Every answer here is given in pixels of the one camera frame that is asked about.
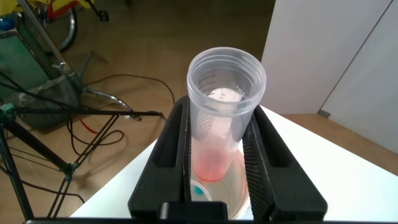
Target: plastic measuring cup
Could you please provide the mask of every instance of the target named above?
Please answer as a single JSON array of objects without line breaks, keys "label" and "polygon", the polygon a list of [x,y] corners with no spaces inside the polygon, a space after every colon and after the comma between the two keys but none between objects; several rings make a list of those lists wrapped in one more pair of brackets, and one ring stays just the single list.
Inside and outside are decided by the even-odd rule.
[{"label": "plastic measuring cup", "polygon": [[192,201],[225,202],[229,219],[241,218],[249,207],[244,158],[240,151],[234,153],[234,159],[220,181],[201,183],[195,173],[191,172],[190,182]]},{"label": "plastic measuring cup", "polygon": [[217,47],[198,54],[187,77],[191,164],[198,179],[224,177],[253,109],[266,88],[266,72],[247,52]]}]

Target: white door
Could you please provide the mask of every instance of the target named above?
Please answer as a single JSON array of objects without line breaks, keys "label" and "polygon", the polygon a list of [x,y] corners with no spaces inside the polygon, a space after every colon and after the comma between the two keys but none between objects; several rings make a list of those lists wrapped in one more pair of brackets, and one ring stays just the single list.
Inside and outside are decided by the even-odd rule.
[{"label": "white door", "polygon": [[276,0],[261,105],[279,114],[318,112],[390,2]]},{"label": "white door", "polygon": [[398,153],[398,1],[322,107],[329,119]]}]

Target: red liquid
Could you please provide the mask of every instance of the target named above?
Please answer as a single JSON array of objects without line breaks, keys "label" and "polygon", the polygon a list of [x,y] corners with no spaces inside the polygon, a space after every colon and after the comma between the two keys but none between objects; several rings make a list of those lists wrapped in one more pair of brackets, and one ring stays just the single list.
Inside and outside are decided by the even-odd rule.
[{"label": "red liquid", "polygon": [[222,179],[229,168],[233,153],[217,149],[205,149],[192,159],[193,171],[198,179],[216,182]]}]

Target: yellow object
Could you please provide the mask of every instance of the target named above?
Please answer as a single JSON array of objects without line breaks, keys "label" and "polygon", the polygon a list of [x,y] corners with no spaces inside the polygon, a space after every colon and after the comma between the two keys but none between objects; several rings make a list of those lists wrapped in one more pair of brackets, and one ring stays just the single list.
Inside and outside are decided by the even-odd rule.
[{"label": "yellow object", "polygon": [[[52,3],[52,9],[53,11],[56,11],[72,1],[78,1],[83,7],[90,8],[90,4],[88,4],[85,0],[55,0]],[[34,7],[34,2],[50,4],[50,0],[28,0],[28,2]],[[17,0],[0,0],[0,16],[21,11],[22,9],[18,6]]]}]

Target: black rod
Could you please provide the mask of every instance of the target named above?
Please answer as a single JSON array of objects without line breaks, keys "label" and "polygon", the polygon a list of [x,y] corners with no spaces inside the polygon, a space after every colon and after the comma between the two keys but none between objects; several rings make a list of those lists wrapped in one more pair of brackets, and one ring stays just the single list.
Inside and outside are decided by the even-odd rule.
[{"label": "black rod", "polygon": [[50,208],[49,214],[47,215],[47,218],[50,218],[50,217],[51,217],[52,211],[54,210],[55,205],[56,205],[57,202],[58,202],[58,198],[59,198],[59,196],[60,196],[60,194],[61,194],[61,191],[62,191],[62,189],[63,189],[63,185],[65,184],[65,181],[66,181],[66,179],[64,178],[63,181],[62,181],[62,183],[61,183],[61,187],[60,187],[60,189],[58,190],[57,196],[55,197],[54,202],[53,202],[52,205],[51,205],[51,208]]},{"label": "black rod", "polygon": [[11,184],[14,187],[14,191],[17,195],[19,206],[21,206],[25,220],[31,220],[34,218],[32,207],[30,206],[24,186],[22,186],[21,178],[19,177],[14,159],[12,158],[10,149],[8,148],[6,137],[4,137],[3,124],[0,124],[0,154],[8,173],[11,175]]},{"label": "black rod", "polygon": [[74,162],[74,164],[79,163],[78,161],[86,154],[87,150],[94,144],[94,142],[96,141],[96,139],[101,135],[101,133],[105,130],[105,128],[107,127],[107,125],[111,122],[111,120],[115,117],[115,115],[112,115],[112,117],[106,122],[106,124],[101,128],[101,130],[98,132],[98,134],[93,138],[93,140],[91,140],[91,142],[89,143],[89,145],[87,145],[87,147],[85,148],[85,150],[80,154],[80,156],[76,159],[76,161]]},{"label": "black rod", "polygon": [[109,126],[105,129],[104,133],[101,135],[101,137],[99,137],[99,139],[94,143],[93,147],[87,152],[87,154],[85,154],[85,156],[83,157],[83,159],[79,162],[79,164],[82,164],[84,162],[84,160],[90,155],[91,152],[93,152],[98,145],[101,143],[101,140],[104,138],[105,134],[109,131],[109,129],[112,127],[112,125],[115,123],[115,121],[119,118],[119,116],[116,116],[112,122],[109,124]]},{"label": "black rod", "polygon": [[69,189],[69,185],[70,185],[70,182],[71,182],[71,181],[72,181],[72,177],[71,177],[71,179],[68,181],[67,186],[65,187],[64,193],[62,193],[62,197],[61,197],[60,203],[58,204],[58,207],[57,207],[57,209],[55,210],[55,213],[54,213],[53,218],[56,218],[56,217],[57,217],[58,212],[59,212],[60,209],[61,209],[63,199],[65,199],[65,196],[66,196],[66,194],[68,193],[68,189]]},{"label": "black rod", "polygon": [[24,127],[15,122],[13,119],[3,120],[4,127],[11,132],[15,137],[22,140],[33,150],[40,153],[52,164],[56,165],[63,173],[68,174],[70,172],[71,165],[67,164],[63,159],[51,151],[45,144],[40,142],[32,133],[28,132]]},{"label": "black rod", "polygon": [[68,109],[33,109],[15,108],[17,113],[31,114],[88,114],[88,115],[130,115],[130,116],[163,116],[163,113],[156,111],[108,111],[108,110],[68,110]]}]

